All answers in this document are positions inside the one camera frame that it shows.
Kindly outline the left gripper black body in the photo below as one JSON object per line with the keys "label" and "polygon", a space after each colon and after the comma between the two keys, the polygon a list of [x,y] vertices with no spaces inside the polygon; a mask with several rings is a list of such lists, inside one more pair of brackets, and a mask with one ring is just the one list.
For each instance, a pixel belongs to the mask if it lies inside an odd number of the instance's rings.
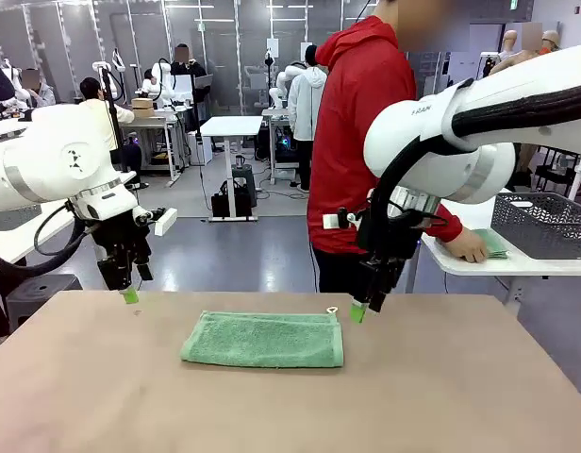
{"label": "left gripper black body", "polygon": [[135,264],[149,262],[151,249],[147,242],[150,232],[146,221],[136,223],[132,211],[126,211],[105,221],[98,222],[91,236],[110,257],[126,256]]}

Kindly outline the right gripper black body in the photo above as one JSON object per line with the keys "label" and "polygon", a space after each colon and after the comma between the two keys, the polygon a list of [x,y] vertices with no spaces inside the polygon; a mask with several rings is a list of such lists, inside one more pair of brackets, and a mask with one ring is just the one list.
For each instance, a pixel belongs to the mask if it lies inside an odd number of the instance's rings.
{"label": "right gripper black body", "polygon": [[402,210],[395,217],[376,219],[372,209],[360,213],[357,245],[381,262],[409,260],[421,237],[421,214]]}

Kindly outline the person's right hand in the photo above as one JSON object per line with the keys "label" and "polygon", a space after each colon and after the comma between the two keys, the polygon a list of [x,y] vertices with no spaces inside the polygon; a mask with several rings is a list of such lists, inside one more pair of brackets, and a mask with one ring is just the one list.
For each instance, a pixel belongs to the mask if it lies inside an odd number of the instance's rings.
{"label": "person's right hand", "polygon": [[452,241],[444,243],[444,247],[455,258],[469,263],[482,263],[488,257],[485,241],[466,227]]}

